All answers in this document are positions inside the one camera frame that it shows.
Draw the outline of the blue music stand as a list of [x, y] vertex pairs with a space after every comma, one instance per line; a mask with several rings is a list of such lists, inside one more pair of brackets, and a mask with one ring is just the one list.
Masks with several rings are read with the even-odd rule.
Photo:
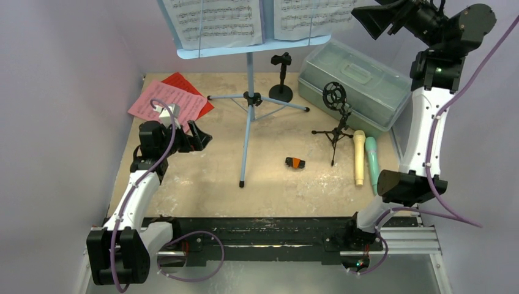
[[297, 47], [306, 47], [311, 45], [321, 45], [330, 39], [329, 36], [318, 36], [309, 37], [306, 39], [287, 41], [277, 40], [274, 38], [274, 1], [263, 1], [264, 4], [264, 17], [266, 21], [266, 42], [259, 45], [252, 45], [248, 47], [234, 47], [234, 48], [207, 48], [199, 50], [185, 50], [181, 47], [180, 42], [177, 39], [173, 25], [169, 20], [166, 19], [166, 12], [164, 6], [158, 1], [159, 9], [169, 27], [170, 32], [173, 36], [174, 44], [177, 48], [177, 55], [182, 59], [201, 59], [215, 56], [235, 55], [244, 53], [247, 59], [247, 88], [242, 94], [227, 95], [226, 99], [237, 101], [238, 98], [243, 98], [247, 107], [244, 111], [247, 113], [246, 127], [245, 127], [245, 138], [243, 144], [242, 154], [242, 165], [241, 175], [239, 180], [239, 186], [245, 186], [245, 171], [247, 164], [247, 153], [248, 153], [248, 141], [250, 135], [251, 123], [256, 121], [255, 109], [262, 102], [271, 102], [279, 105], [281, 108], [294, 108], [308, 112], [310, 109], [301, 105], [292, 104], [289, 102], [282, 102], [279, 100], [271, 99], [255, 91], [255, 77], [254, 77], [254, 66], [253, 66], [253, 54], [260, 51], [277, 50], [277, 49], [289, 49]]

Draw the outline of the lavender sheet music page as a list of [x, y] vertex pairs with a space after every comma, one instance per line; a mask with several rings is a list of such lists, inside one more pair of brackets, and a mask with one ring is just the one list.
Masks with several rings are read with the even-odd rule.
[[260, 23], [261, 23], [261, 43], [266, 42], [266, 21], [264, 17], [264, 4], [263, 0], [259, 0], [259, 13], [260, 13]]

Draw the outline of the pink sheet music page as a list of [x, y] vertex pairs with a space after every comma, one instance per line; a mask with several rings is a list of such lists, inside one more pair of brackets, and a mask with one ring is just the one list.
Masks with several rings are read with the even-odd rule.
[[159, 112], [152, 108], [151, 99], [158, 99], [166, 104], [176, 104], [180, 108], [178, 121], [185, 131], [189, 131], [189, 120], [196, 120], [207, 99], [167, 85], [157, 80], [152, 81], [141, 93], [136, 102], [129, 108], [128, 113], [145, 121], [160, 121]]

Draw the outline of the white sheet music page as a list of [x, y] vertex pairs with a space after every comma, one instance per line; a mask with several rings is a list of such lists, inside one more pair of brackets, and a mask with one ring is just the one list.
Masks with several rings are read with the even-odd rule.
[[261, 1], [160, 1], [185, 50], [263, 43]]
[[354, 21], [351, 12], [361, 3], [357, 0], [274, 1], [274, 38], [295, 41], [349, 29]]

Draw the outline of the red sheet music page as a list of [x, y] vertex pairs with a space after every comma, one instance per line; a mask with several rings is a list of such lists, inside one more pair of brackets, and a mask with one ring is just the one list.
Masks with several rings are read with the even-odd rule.
[[[169, 77], [165, 78], [164, 80], [162, 80], [162, 83], [165, 83], [167, 85], [170, 85], [170, 86], [174, 86], [174, 87], [177, 87], [179, 89], [182, 89], [184, 91], [187, 91], [191, 94], [196, 94], [196, 95], [199, 95], [201, 96], [202, 94], [199, 92], [199, 90], [197, 90], [192, 84], [191, 82], [189, 82], [182, 74], [180, 74], [179, 72], [176, 72], [176, 73], [173, 73], [171, 74]], [[198, 115], [198, 119], [202, 118], [203, 116], [205, 116], [206, 114], [208, 114], [211, 110], [214, 109], [214, 106], [209, 102], [209, 100], [207, 99], [206, 101], [206, 104], [204, 105], [204, 107], [201, 109], [199, 115]]]

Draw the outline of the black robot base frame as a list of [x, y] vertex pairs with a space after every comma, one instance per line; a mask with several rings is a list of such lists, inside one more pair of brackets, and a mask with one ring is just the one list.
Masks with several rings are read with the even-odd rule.
[[[147, 217], [144, 227], [163, 218]], [[352, 217], [167, 217], [178, 226], [161, 252], [182, 251], [188, 266], [210, 260], [321, 262], [366, 268], [382, 236], [362, 232]]]

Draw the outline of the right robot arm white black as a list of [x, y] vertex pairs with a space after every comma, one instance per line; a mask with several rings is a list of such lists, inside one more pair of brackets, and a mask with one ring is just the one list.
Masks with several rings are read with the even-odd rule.
[[352, 14], [374, 39], [405, 28], [427, 46], [409, 73], [413, 114], [400, 167], [379, 174], [375, 198], [343, 234], [345, 244], [358, 249], [367, 233], [376, 232], [397, 211], [445, 193], [439, 156], [448, 110], [463, 93], [459, 85], [465, 58], [494, 28], [496, 15], [486, 4], [473, 4], [448, 17], [432, 1], [378, 1], [356, 7]]

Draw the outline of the black round-base mic stand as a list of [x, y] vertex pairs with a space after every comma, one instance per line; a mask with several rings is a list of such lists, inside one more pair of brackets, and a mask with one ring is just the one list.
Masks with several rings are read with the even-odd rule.
[[271, 57], [272, 65], [280, 65], [280, 83], [271, 87], [269, 90], [269, 98], [282, 102], [290, 102], [293, 99], [293, 90], [285, 85], [286, 70], [292, 63], [292, 57], [288, 52], [282, 55], [273, 55]]

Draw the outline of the cream yellow microphone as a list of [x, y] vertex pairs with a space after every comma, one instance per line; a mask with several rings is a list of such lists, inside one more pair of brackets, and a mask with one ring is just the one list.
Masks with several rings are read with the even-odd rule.
[[364, 185], [364, 146], [365, 133], [363, 130], [355, 130], [353, 134], [354, 142], [354, 171], [355, 185], [360, 187]]

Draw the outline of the mint green microphone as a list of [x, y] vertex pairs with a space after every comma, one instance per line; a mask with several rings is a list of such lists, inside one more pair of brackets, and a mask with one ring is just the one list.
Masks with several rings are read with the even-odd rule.
[[378, 145], [376, 139], [367, 137], [365, 140], [365, 152], [368, 160], [368, 168], [370, 174], [370, 182], [373, 193], [378, 194], [378, 177], [380, 174], [380, 167], [378, 162]]

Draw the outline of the green translucent storage case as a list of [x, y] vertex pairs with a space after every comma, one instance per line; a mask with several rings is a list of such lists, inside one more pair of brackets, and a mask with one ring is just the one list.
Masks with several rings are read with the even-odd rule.
[[388, 132], [411, 95], [411, 79], [385, 64], [339, 42], [330, 40], [315, 48], [303, 61], [298, 77], [299, 96], [331, 117], [322, 90], [329, 82], [340, 83], [352, 105], [348, 125], [366, 136]]

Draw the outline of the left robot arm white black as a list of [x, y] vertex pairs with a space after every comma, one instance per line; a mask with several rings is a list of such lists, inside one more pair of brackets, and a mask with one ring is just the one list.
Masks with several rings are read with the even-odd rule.
[[96, 285], [142, 284], [151, 260], [164, 247], [182, 244], [182, 233], [172, 218], [163, 217], [143, 227], [152, 197], [158, 191], [174, 153], [202, 151], [212, 140], [194, 121], [191, 133], [172, 123], [147, 121], [139, 126], [140, 144], [133, 151], [127, 188], [115, 212], [86, 240], [92, 280]]

